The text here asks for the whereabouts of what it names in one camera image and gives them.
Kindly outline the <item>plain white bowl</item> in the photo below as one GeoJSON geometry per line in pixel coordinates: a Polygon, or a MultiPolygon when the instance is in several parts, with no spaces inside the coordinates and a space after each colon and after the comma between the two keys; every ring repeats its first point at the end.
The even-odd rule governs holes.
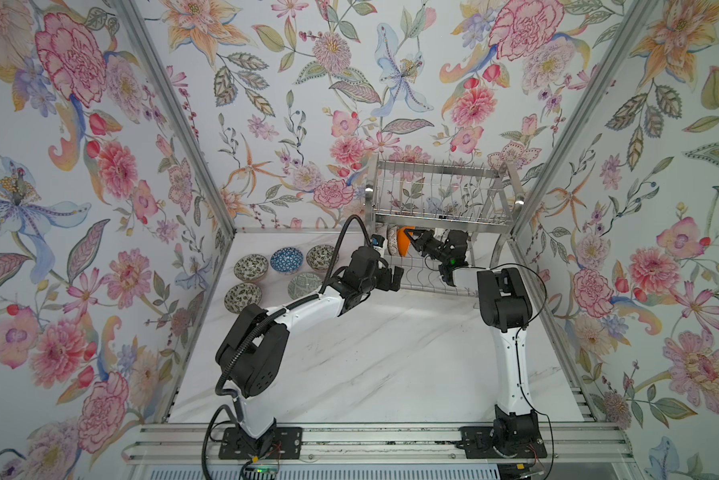
{"type": "Polygon", "coordinates": [[[407,235],[409,231],[411,231],[411,227],[399,227],[397,229],[397,251],[401,257],[407,256],[409,249],[411,249],[411,240],[407,235]]]}

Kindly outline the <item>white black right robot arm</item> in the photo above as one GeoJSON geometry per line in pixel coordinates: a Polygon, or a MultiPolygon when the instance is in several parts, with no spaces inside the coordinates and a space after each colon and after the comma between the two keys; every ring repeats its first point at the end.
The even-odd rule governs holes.
{"type": "Polygon", "coordinates": [[[467,457],[543,459],[547,444],[541,435],[541,412],[531,401],[527,374],[527,329],[535,320],[519,266],[493,269],[467,262],[469,234],[451,230],[440,240],[433,230],[405,228],[403,235],[422,258],[437,262],[441,281],[477,296],[477,308],[495,342],[497,401],[489,427],[463,427],[461,447],[467,457]]]}

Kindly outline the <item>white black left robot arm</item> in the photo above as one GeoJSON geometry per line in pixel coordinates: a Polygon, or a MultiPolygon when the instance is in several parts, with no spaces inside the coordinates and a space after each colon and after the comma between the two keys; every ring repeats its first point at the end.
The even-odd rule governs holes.
{"type": "Polygon", "coordinates": [[[339,318],[375,290],[399,291],[403,274],[405,270],[389,265],[377,248],[363,245],[347,266],[326,276],[319,290],[285,306],[250,304],[241,310],[215,354],[220,375],[214,393],[229,399],[219,410],[233,422],[232,438],[246,455],[261,457],[275,444],[274,414],[255,406],[254,398],[274,383],[289,337],[339,318]]]}

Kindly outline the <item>two-tier steel dish rack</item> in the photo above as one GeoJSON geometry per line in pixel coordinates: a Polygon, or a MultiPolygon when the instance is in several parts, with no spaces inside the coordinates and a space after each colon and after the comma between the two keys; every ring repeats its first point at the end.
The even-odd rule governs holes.
{"type": "MultiPolygon", "coordinates": [[[[433,230],[440,240],[449,230],[469,234],[467,262],[475,267],[499,265],[501,246],[493,247],[491,260],[479,260],[479,238],[496,242],[515,227],[525,204],[525,188],[515,164],[431,161],[429,163],[385,159],[369,161],[365,180],[365,224],[373,234],[387,240],[387,226],[433,230]]],[[[407,256],[385,258],[405,270],[403,289],[471,296],[474,293],[445,285],[437,262],[422,258],[413,248],[407,256]]]]}

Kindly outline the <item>brown mandala pattern bowl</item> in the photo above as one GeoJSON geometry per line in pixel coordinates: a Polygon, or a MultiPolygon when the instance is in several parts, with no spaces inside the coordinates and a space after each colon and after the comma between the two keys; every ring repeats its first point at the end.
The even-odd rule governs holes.
{"type": "Polygon", "coordinates": [[[399,228],[397,226],[387,226],[387,253],[390,256],[399,256],[399,242],[397,242],[397,231],[399,231],[399,228]]]}

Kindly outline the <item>pale green pattern bowl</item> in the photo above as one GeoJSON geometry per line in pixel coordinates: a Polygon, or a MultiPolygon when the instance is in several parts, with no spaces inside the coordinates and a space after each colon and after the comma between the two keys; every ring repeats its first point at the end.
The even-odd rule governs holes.
{"type": "Polygon", "coordinates": [[[303,272],[295,275],[287,286],[288,296],[292,300],[315,294],[322,285],[322,278],[313,272],[303,272]]]}

